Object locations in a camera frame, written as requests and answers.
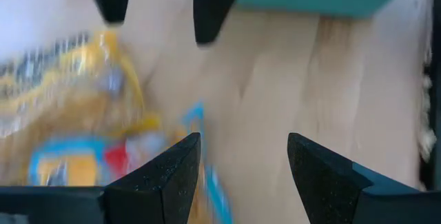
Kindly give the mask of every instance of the yellow snack bag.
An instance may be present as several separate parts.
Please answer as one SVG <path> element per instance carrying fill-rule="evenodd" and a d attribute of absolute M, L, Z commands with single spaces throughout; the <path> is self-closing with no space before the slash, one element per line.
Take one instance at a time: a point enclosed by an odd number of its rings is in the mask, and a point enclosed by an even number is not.
<path fill-rule="evenodd" d="M 136 73 L 113 31 L 10 59 L 0 65 L 0 185 L 26 183 L 32 151 L 51 136 L 107 134 L 143 115 Z"/>

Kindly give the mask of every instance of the plastic packaging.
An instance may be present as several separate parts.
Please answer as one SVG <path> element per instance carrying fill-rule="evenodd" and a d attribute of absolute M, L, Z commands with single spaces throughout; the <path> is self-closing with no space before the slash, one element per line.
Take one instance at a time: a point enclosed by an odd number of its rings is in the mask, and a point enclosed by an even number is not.
<path fill-rule="evenodd" d="M 194 193 L 193 205 L 188 223 L 191 224 L 232 224 L 233 218 L 227 196 L 220 185 L 216 170 L 207 164 L 207 144 L 204 132 L 204 108 L 197 103 L 182 118 L 178 129 L 178 139 L 192 132 L 201 133 L 201 167 L 198 185 Z"/>
<path fill-rule="evenodd" d="M 118 137 L 56 136 L 33 153 L 28 176 L 36 186 L 107 185 L 152 160 L 166 149 L 158 115 L 144 119 Z"/>
<path fill-rule="evenodd" d="M 9 60 L 0 65 L 0 185 L 28 184 L 31 153 L 49 138 L 115 133 L 143 110 L 134 69 L 111 31 Z"/>

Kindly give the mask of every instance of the food package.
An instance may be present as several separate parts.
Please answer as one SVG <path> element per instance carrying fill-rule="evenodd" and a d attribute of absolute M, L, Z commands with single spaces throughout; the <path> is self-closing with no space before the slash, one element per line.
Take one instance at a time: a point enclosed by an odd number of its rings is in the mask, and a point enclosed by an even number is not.
<path fill-rule="evenodd" d="M 82 32 L 0 65 L 0 185 L 28 182 L 54 136 L 110 134 L 140 121 L 143 97 L 112 31 Z"/>
<path fill-rule="evenodd" d="M 165 150 L 159 119 L 148 114 L 139 132 L 123 137 L 58 136 L 32 153 L 29 182 L 35 186 L 108 185 Z"/>
<path fill-rule="evenodd" d="M 232 224 L 233 218 L 216 170 L 207 164 L 207 144 L 204 133 L 204 108 L 197 103 L 183 116 L 176 131 L 175 142 L 180 141 L 192 132 L 201 134 L 201 162 L 198 183 L 190 210 L 189 224 Z"/>

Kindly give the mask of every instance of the chip bag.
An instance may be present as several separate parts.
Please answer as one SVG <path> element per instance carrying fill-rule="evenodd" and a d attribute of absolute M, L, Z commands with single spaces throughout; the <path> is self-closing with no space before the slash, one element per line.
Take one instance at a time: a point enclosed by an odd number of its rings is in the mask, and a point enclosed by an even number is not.
<path fill-rule="evenodd" d="M 28 184 L 31 153 L 53 136 L 121 130 L 143 97 L 113 31 L 60 39 L 0 65 L 0 185 Z"/>
<path fill-rule="evenodd" d="M 138 169 L 165 150 L 161 119 L 146 114 L 120 135 L 54 136 L 30 159 L 28 179 L 35 186 L 107 185 Z"/>

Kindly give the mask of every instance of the wooden floor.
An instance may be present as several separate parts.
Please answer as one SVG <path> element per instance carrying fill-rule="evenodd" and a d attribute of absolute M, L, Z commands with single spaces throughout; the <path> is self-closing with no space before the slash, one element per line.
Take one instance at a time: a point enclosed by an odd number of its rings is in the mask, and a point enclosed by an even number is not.
<path fill-rule="evenodd" d="M 168 123 L 205 103 L 236 223 L 308 223 L 290 132 L 417 185 L 430 7 L 391 0 L 368 20 L 233 10 L 217 43 L 198 48 L 192 0 L 130 0 L 120 33 Z M 92 0 L 0 0 L 0 12 L 0 57 L 103 27 Z"/>

